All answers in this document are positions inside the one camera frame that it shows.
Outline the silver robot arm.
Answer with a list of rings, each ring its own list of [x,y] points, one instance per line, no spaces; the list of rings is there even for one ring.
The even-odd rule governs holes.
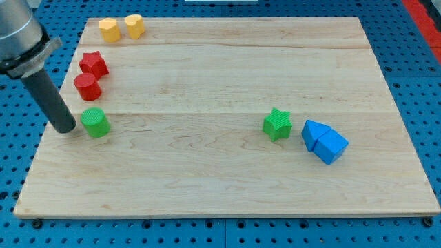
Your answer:
[[[26,1],[1,0],[1,74],[19,79],[58,133],[71,132],[76,120],[44,68],[62,46],[51,38]]]

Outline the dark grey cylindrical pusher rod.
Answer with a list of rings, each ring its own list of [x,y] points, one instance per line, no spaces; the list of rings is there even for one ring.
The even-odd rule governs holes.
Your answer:
[[[21,81],[58,133],[68,133],[76,127],[75,118],[44,68]]]

